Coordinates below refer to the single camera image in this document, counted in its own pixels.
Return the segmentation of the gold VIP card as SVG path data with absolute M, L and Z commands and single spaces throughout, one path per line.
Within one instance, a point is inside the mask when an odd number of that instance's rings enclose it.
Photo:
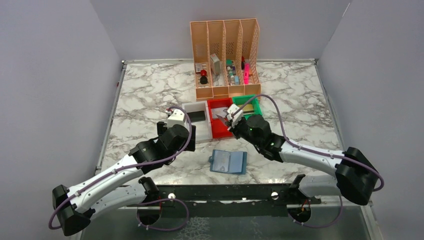
M 242 111 L 244 115 L 251 115 L 255 113 L 255 109 L 252 104 L 247 104 L 246 106 L 244 106 L 242 108 Z

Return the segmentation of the blue leather card holder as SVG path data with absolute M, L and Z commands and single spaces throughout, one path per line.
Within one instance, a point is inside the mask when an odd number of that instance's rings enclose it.
M 211 172 L 244 175 L 247 170 L 246 151 L 225 151 L 214 149 L 208 161 L 210 163 L 209 170 Z

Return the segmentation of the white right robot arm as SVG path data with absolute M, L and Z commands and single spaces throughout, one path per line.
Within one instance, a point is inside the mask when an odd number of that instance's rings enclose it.
M 246 140 L 270 161 L 299 164 L 324 172 L 323 181 L 333 177 L 329 187 L 337 191 L 330 191 L 330 195 L 341 195 L 361 206 L 368 204 L 378 181 L 378 171 L 359 149 L 349 147 L 340 151 L 300 145 L 273 133 L 270 124 L 258 114 L 237 121 L 227 120 L 225 125 L 236 139 Z

